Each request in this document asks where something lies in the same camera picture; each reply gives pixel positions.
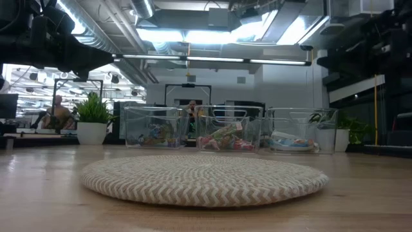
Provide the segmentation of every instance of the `clear plastic bin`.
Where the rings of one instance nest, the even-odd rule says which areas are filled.
[[[263,108],[256,106],[197,106],[196,145],[207,151],[259,149]]]
[[[334,153],[336,109],[271,108],[266,116],[272,151]]]
[[[179,148],[185,140],[188,114],[179,108],[126,106],[128,148]]]

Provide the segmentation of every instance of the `computer monitor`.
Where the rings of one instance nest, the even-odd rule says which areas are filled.
[[[0,119],[15,119],[18,94],[0,94]]]

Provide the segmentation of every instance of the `wooden table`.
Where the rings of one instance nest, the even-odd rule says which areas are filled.
[[[270,206],[193,209],[151,206],[79,184],[96,160],[196,150],[63,146],[0,151],[0,231],[412,231],[412,160],[373,155],[260,155],[323,170],[320,193]]]

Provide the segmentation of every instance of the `woven round placemat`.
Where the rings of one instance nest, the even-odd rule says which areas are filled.
[[[152,155],[102,160],[82,170],[89,189],[123,200],[178,206],[271,204],[320,190],[321,171],[274,160]]]

